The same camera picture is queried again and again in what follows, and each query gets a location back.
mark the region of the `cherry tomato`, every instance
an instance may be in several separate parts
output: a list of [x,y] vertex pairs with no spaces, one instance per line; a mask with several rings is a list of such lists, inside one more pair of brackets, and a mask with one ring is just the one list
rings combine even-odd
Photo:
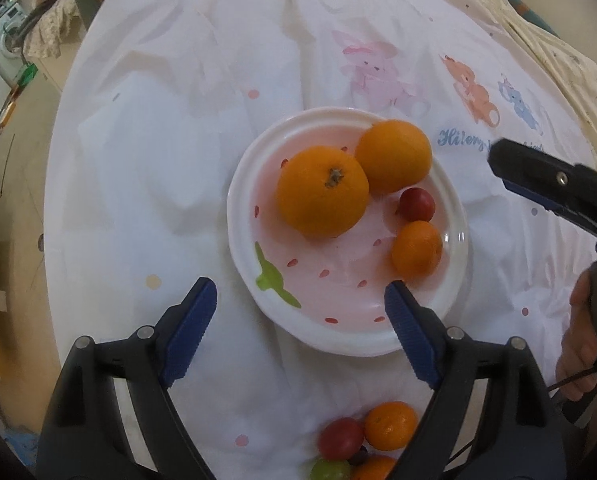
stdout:
[[332,462],[320,458],[312,467],[309,480],[349,480],[351,465],[347,462]]
[[348,460],[363,445],[365,435],[360,422],[350,417],[339,418],[318,437],[318,450],[325,460]]
[[410,187],[401,195],[398,212],[409,222],[416,220],[429,222],[436,212],[436,203],[432,195],[424,189]]

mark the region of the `human hand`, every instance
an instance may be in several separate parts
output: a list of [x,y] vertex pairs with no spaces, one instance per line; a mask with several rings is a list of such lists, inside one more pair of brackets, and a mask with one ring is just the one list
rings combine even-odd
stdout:
[[[556,364],[556,380],[562,381],[594,365],[597,358],[597,335],[591,322],[589,297],[591,280],[589,270],[578,278],[569,297],[571,319],[563,336],[563,353]],[[581,400],[597,384],[597,375],[591,374],[577,381],[565,384],[560,391],[569,400]]]

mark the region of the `pink dot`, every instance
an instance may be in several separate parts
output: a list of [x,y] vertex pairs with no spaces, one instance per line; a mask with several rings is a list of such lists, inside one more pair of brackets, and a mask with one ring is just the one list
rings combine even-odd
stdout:
[[249,442],[250,442],[250,438],[247,435],[239,435],[236,437],[236,440],[234,441],[234,443],[238,447],[245,447],[249,444]]

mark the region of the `orange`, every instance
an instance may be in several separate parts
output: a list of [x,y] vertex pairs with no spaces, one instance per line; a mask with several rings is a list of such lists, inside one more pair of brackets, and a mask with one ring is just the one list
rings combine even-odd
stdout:
[[282,219],[307,237],[337,237],[365,212],[367,177],[356,159],[331,146],[312,146],[280,171],[276,202]]
[[409,444],[417,424],[418,416],[409,404],[384,402],[367,414],[365,438],[380,451],[393,451]]
[[356,148],[372,193],[395,193],[413,186],[431,169],[429,139],[411,123],[382,121],[366,131]]
[[385,480],[395,465],[396,460],[390,456],[371,456],[354,469],[351,480]]
[[429,276],[440,262],[443,240],[429,222],[406,224],[392,246],[392,263],[405,282]]

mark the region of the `wrinkled fabric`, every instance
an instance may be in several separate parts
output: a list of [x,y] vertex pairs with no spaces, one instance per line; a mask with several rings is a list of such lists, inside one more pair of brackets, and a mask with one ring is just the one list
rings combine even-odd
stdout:
[[[58,350],[64,360],[84,333],[127,337],[199,276],[214,280],[216,314],[170,395],[218,479],[304,479],[324,423],[396,399],[422,415],[431,396],[400,352],[323,354],[275,327],[230,258],[226,197],[243,152],[275,121],[325,105],[425,131],[470,227],[467,277],[444,321],[482,340],[523,336],[548,382],[569,292],[595,257],[590,235],[491,174],[502,137],[596,159],[558,85],[480,1],[105,0],[50,147]],[[133,438],[136,424],[126,428]]]
[[79,16],[74,0],[57,0],[25,37],[25,57],[60,57],[60,45]]
[[475,0],[529,54],[565,96],[589,141],[597,170],[597,64],[560,38],[527,22],[507,0]]

